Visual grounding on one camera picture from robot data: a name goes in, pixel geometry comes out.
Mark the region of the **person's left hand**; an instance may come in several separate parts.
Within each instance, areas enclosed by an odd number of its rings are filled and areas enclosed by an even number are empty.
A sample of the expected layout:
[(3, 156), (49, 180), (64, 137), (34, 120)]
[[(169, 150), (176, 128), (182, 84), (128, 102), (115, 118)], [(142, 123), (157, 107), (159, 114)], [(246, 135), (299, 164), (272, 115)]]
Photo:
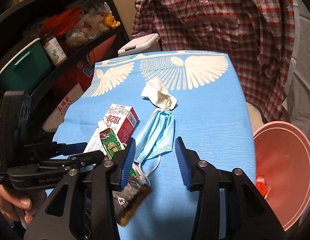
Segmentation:
[(47, 198), (45, 191), (23, 194), (10, 187), (0, 185), (0, 211), (5, 218), (20, 221), (16, 209), (25, 212), (24, 220), (30, 224)]

